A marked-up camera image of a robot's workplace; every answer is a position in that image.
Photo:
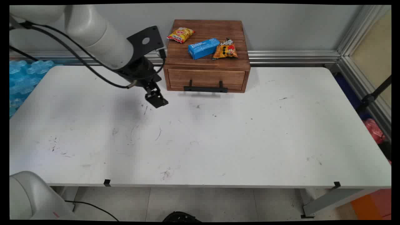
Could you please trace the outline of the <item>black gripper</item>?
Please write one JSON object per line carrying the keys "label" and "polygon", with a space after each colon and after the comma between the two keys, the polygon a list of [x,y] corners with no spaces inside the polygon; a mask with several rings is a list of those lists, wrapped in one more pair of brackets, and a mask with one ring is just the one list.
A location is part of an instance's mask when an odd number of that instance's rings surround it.
{"label": "black gripper", "polygon": [[163,97],[157,82],[161,77],[153,63],[145,57],[129,62],[120,70],[120,76],[129,82],[128,87],[141,87],[146,90],[145,99],[154,108],[166,106],[169,102]]}

